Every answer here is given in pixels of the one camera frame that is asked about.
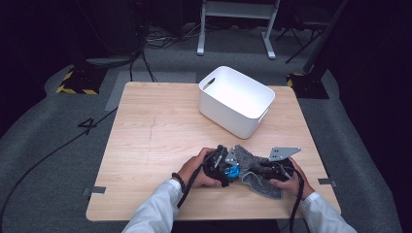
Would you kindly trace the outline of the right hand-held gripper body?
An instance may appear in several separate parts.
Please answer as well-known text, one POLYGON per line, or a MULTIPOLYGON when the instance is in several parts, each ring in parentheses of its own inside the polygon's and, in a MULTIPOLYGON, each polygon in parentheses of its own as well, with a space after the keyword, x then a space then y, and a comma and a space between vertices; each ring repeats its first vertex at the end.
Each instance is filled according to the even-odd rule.
POLYGON ((290 157, 301 151, 301 148, 273 148, 268 157, 271 179, 285 182, 293 176, 294 166, 290 157))

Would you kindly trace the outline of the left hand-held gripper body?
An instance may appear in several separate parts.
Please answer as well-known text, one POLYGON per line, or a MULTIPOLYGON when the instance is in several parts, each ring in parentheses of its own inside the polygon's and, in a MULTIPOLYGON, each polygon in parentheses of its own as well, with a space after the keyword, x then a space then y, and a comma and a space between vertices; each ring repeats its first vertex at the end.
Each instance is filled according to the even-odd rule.
POLYGON ((218 147, 204 158, 202 163, 204 173, 213 179, 227 178, 224 170, 230 166, 238 166, 239 162, 234 153, 234 149, 228 150, 223 145, 218 147))

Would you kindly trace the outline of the blue toy car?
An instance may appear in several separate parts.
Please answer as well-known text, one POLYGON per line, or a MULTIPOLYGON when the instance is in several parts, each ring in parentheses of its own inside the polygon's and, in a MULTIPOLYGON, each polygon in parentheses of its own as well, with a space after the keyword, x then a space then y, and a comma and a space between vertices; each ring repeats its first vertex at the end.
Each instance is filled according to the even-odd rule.
POLYGON ((224 173, 230 180, 235 180, 239 177, 240 168, 238 166, 230 166, 224 170, 224 173))

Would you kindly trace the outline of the grey fluffy cloth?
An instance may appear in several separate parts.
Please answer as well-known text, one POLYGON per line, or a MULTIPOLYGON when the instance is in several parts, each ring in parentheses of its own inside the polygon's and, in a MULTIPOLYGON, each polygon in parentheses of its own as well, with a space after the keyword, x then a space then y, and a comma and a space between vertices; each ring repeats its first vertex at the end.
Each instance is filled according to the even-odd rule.
POLYGON ((261 162, 266 158, 252 155, 249 151, 240 145, 234 146, 231 150, 234 153, 239 165, 239 179, 242 184, 247 185, 253 192, 270 198, 281 199, 283 191, 272 185, 269 180, 265 179, 257 172, 252 172, 251 168, 260 168, 261 162))

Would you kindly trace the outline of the person's left hand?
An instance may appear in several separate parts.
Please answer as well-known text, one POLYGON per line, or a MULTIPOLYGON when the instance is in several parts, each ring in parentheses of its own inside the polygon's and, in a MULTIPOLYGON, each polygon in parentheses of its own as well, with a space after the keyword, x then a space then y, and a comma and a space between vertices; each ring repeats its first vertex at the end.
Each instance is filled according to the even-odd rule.
MULTIPOLYGON (((194 171, 202 164, 205 156, 209 155, 213 151, 214 149, 203 148, 197 156, 193 156, 192 158, 190 158, 177 172, 177 174, 180 176, 185 185, 189 184, 189 179, 191 178, 194 171)), ((220 181, 206 176, 203 170, 199 171, 198 175, 194 179, 194 182, 192 183, 192 187, 219 187, 221 185, 222 183, 220 181)))

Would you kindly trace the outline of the person's right hand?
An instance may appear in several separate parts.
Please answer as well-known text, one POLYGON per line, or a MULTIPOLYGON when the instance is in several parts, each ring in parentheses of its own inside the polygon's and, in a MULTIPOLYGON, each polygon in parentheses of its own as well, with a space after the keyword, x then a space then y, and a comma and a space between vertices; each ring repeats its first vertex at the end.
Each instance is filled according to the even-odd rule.
POLYGON ((303 186, 303 191, 302 191, 300 199, 304 201, 307 197, 309 197, 315 191, 315 189, 308 183, 304 172, 302 171, 300 166, 294 161, 294 159, 290 158, 290 161, 292 162, 292 165, 295 169, 295 171, 293 172, 292 179, 286 182, 281 182, 279 180, 271 179, 269 182, 272 185, 278 188, 281 188, 285 190, 286 192, 288 192, 289 194, 297 197, 299 193, 299 180, 303 180, 304 186, 303 186))

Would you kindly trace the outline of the white plastic bin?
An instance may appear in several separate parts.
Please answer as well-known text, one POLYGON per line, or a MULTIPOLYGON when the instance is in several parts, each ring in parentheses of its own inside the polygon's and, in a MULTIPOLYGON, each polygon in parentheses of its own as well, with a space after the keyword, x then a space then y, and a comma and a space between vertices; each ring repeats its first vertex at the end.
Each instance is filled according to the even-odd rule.
POLYGON ((275 91, 220 66, 199 84, 199 111, 240 139, 250 138, 275 100, 275 91))

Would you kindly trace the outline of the black yellow striped stand base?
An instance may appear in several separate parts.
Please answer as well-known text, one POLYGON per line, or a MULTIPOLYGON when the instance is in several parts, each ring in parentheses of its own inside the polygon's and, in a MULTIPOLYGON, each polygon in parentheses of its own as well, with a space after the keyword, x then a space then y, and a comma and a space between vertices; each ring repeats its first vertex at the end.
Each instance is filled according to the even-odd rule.
POLYGON ((286 82, 297 98, 329 98, 322 81, 312 78, 310 74, 289 73, 286 76, 286 82))
POLYGON ((108 70, 106 68, 82 71, 71 67, 57 88, 57 93, 97 95, 108 70))

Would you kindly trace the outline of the black tripod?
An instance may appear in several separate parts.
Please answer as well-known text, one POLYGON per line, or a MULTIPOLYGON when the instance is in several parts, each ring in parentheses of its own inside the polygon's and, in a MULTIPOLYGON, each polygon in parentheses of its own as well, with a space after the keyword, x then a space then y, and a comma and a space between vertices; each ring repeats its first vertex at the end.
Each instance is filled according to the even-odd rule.
POLYGON ((276 37, 276 41, 279 41, 286 33, 291 32, 293 34, 293 37, 299 44, 299 50, 297 50, 290 58, 288 58, 286 62, 290 63, 295 57, 297 57, 313 42, 320 38, 326 31, 330 22, 331 16, 328 13, 299 13, 298 11, 295 11, 290 17, 290 24, 284 28, 279 36, 276 37), (309 30, 311 32, 310 38, 305 44, 303 44, 302 41, 298 38, 296 30, 309 30))

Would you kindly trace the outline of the dark metal pole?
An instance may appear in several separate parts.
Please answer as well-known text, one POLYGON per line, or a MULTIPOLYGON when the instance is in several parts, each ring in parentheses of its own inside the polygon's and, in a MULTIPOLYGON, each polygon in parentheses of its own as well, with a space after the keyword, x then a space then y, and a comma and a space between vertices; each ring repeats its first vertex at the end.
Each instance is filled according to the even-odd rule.
POLYGON ((320 37, 320 41, 317 43, 317 45, 314 47, 313 51, 311 52, 310 56, 308 57, 305 65, 302 67, 303 71, 305 73, 310 73, 312 69, 315 67, 315 63, 320 56, 320 53, 326 43, 326 40, 328 36, 330 35, 331 31, 333 30, 333 27, 335 26, 337 20, 339 20, 343 10, 345 9, 345 6, 347 5, 348 0, 340 0, 339 7, 335 11, 334 15, 331 18, 331 21, 327 28, 324 30, 324 33, 320 37))

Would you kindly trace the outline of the white metal stand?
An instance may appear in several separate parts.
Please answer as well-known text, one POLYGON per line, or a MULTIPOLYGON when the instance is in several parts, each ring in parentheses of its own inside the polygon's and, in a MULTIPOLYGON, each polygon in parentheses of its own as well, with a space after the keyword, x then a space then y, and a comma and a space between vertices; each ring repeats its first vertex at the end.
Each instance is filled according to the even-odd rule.
POLYGON ((200 12, 200 34, 198 38, 198 55, 205 52, 206 17, 240 17, 251 19, 267 19, 266 30, 261 33, 261 39, 269 59, 275 59, 276 54, 270 42, 271 31, 279 10, 281 0, 269 0, 268 3, 245 3, 239 1, 202 0, 200 12))

